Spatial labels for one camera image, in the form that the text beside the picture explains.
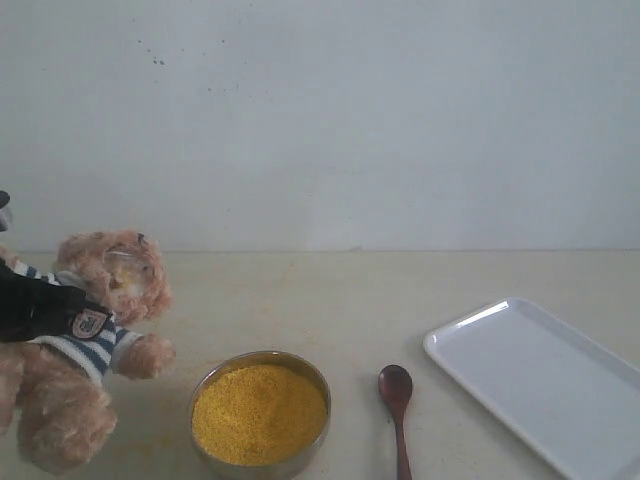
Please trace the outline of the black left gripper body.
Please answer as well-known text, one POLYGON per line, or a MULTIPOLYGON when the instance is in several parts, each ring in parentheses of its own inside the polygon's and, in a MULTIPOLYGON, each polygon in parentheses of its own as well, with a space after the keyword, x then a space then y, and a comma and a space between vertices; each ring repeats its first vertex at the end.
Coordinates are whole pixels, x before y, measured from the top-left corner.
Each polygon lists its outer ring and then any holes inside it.
POLYGON ((37 316, 41 285, 1 261, 1 341, 23 342, 40 335, 37 316))

